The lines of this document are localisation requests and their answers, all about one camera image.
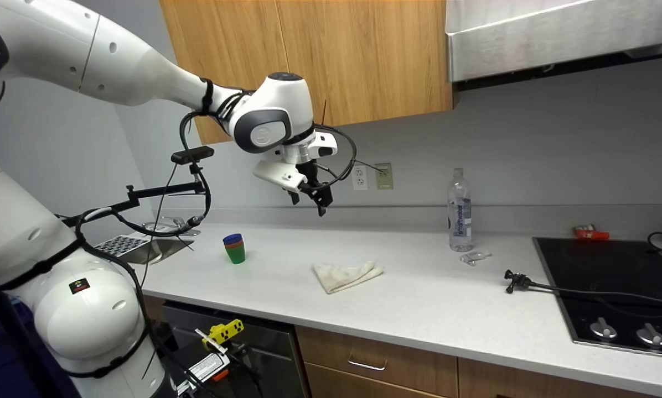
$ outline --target range hood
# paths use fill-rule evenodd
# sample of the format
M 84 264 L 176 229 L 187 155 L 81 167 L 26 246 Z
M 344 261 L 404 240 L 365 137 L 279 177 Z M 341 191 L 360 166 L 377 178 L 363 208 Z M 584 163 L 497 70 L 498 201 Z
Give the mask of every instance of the range hood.
M 453 79 L 662 52 L 662 0 L 448 0 Z

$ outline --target drawer handle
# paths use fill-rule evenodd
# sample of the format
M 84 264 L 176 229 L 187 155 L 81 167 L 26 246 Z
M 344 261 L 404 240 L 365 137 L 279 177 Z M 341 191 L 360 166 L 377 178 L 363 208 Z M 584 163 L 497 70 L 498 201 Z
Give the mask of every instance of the drawer handle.
M 352 361 L 352 358 L 347 358 L 347 363 L 352 367 L 369 369 L 369 372 L 377 372 L 377 373 L 383 373 L 387 369 L 387 365 L 377 367 L 377 365 L 360 363 L 360 361 Z

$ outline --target small cup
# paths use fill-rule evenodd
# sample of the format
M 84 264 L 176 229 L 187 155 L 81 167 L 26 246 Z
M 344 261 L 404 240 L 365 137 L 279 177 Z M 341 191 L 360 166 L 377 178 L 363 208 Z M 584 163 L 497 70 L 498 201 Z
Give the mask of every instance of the small cup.
M 247 261 L 243 239 L 242 235 L 229 235 L 224 236 L 224 249 L 232 263 Z

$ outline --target yellow tool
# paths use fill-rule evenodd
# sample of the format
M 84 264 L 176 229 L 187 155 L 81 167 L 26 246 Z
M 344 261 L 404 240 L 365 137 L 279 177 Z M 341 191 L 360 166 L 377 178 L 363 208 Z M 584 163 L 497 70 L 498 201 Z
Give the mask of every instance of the yellow tool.
M 242 322 L 242 317 L 236 317 L 230 322 L 212 324 L 208 332 L 208 337 L 212 337 L 217 344 L 224 344 L 230 337 L 239 336 L 242 332 L 243 332 L 243 322 Z

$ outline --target plastic water bottle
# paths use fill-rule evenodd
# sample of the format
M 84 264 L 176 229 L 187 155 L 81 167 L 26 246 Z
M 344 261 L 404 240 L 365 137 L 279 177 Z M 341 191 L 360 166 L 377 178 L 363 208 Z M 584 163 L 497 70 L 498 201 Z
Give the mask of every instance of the plastic water bottle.
M 448 229 L 453 249 L 471 249 L 471 201 L 464 167 L 455 169 L 455 180 L 448 190 Z

